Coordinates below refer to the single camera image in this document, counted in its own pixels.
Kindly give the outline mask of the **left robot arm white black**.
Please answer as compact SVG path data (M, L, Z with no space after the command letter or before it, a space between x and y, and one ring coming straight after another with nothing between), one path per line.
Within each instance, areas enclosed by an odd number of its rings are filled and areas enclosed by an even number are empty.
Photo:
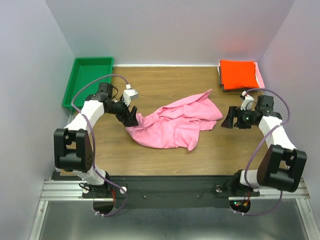
M95 165L94 125L104 114L112 114L125 127L138 126L137 107L130 107L130 103L139 93L127 84L120 99L115 99L113 89L110 83L100 83L98 91L85 99L76 117L53 134L56 168L75 173L83 181L80 184L83 190L95 192L100 197L113 193L114 187L108 182L109 174Z

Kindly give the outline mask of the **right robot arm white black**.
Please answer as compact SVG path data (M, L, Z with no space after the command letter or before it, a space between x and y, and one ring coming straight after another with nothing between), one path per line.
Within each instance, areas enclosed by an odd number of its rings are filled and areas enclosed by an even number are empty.
M307 162L307 154L298 150L284 129L280 113L274 111L274 98L259 95L254 99L247 91L240 95L241 106L230 106L221 127L250 129L257 126L263 134L262 144L268 149L257 169L236 172L230 182L231 192L242 195L247 190L269 187L283 192L297 190Z

